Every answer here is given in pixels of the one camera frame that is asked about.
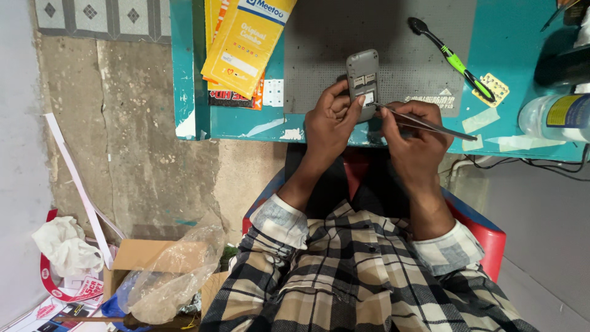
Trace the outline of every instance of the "white plastic bag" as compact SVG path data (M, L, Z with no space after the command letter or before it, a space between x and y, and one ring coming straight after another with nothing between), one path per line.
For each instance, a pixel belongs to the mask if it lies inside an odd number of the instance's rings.
M44 223L31 237L61 277L103 269L103 254L84 241L84 231L74 217L56 217Z
M119 298L119 307L144 323L172 321L215 272L226 243L221 219L209 211L149 268L125 277L122 285L133 288L127 298Z

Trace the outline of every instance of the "gray feature phone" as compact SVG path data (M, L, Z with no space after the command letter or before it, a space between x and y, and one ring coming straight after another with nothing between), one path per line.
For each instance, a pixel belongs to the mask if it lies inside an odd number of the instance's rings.
M379 54L373 49L353 54L346 59L346 69L350 101L353 102L358 96L366 96L358 122L367 121L375 114L375 103L379 102Z

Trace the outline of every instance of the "clear plastic bag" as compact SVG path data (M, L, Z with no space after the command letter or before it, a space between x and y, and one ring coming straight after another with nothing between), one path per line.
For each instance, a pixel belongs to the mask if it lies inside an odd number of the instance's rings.
M132 271L125 277L122 285L129 295L119 298L119 307L144 323L172 321L217 269L226 242L221 219L212 211L207 212L149 268Z

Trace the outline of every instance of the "person's right hand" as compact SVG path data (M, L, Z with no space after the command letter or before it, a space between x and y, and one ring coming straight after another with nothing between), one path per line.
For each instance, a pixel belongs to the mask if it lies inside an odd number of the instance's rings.
M388 104L398 113L413 113L430 122L442 125L440 109L435 104L411 100ZM453 137L437 132L419 130L417 137L403 138L393 113L380 109L383 135L387 140L391 161L408 190L410 199L420 194L440 192L438 165L453 143Z

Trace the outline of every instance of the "person's left hand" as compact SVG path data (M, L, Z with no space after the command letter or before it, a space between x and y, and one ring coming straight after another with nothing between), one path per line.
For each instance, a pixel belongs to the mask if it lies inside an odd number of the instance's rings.
M357 97L352 104L349 96L338 96L346 89L347 80L330 86L320 96L316 108L305 115L306 157L324 170L344 152L365 102L364 96Z

